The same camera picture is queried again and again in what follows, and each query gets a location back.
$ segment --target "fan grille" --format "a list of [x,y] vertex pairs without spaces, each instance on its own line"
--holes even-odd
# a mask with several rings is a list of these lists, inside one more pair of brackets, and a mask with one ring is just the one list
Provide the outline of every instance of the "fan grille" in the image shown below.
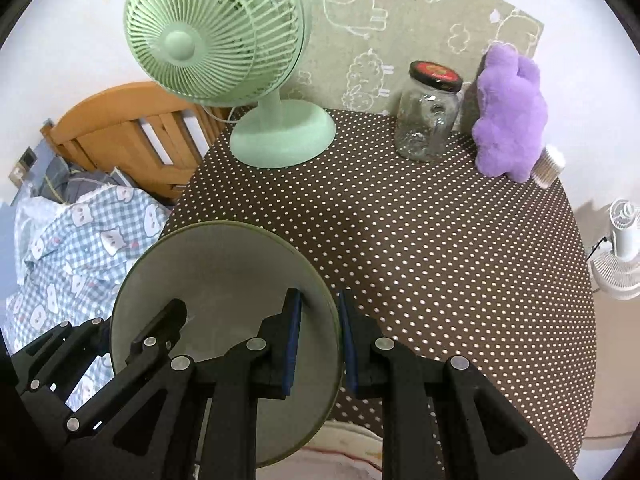
[[300,55],[303,26],[301,0],[128,0],[125,9],[141,67],[205,105],[252,102],[279,86]]
[[640,294],[640,258],[622,262],[612,253],[603,253],[592,258],[591,272],[598,286],[619,300]]
[[627,229],[636,221],[636,208],[629,200],[616,200],[609,209],[611,223],[616,229]]

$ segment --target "electrical outlet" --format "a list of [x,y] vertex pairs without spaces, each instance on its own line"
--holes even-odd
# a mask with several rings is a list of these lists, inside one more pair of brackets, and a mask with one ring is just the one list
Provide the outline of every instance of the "electrical outlet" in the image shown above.
[[37,160],[36,154],[33,153],[31,148],[27,148],[20,157],[20,160],[15,163],[14,168],[9,174],[9,180],[14,183],[14,186],[20,189],[27,173],[33,167]]
[[24,180],[24,176],[26,174],[27,172],[24,171],[22,164],[18,162],[11,170],[11,173],[9,174],[9,180],[14,183],[15,187],[20,189],[20,186],[22,185],[22,181]]

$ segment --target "wooden headboard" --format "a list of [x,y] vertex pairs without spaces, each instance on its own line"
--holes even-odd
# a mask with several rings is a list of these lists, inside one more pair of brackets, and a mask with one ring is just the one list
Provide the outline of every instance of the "wooden headboard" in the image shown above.
[[[227,108],[211,111],[222,119],[228,116]],[[117,166],[143,189],[177,198],[202,161],[184,123],[184,112],[197,119],[207,144],[212,145],[224,124],[153,82],[95,94],[71,108],[58,124],[46,124],[41,131],[56,153],[86,170],[109,173]],[[161,160],[140,120],[148,121],[172,164]]]

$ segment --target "glass jar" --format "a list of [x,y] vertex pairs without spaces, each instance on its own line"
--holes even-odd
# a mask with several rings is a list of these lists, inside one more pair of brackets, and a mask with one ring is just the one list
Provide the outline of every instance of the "glass jar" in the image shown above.
[[396,150],[411,160],[438,160],[458,115],[462,78],[452,69],[429,61],[409,66],[396,122]]

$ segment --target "blue gripper pad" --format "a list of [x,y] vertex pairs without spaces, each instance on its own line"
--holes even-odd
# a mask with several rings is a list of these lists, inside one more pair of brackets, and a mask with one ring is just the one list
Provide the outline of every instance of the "blue gripper pad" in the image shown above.
[[347,374],[346,384],[348,389],[355,393],[358,391],[358,364],[356,361],[356,349],[353,344],[353,336],[351,335],[351,325],[349,324],[348,307],[344,291],[338,295],[338,316],[340,317],[340,327],[342,329],[344,369]]
[[[288,296],[289,291],[287,291],[286,301],[289,301]],[[296,371],[296,357],[298,355],[298,337],[300,335],[300,319],[302,317],[302,294],[299,290],[295,291],[290,307],[289,337],[284,354],[284,374],[282,377],[282,391],[286,396],[291,393],[293,376]]]

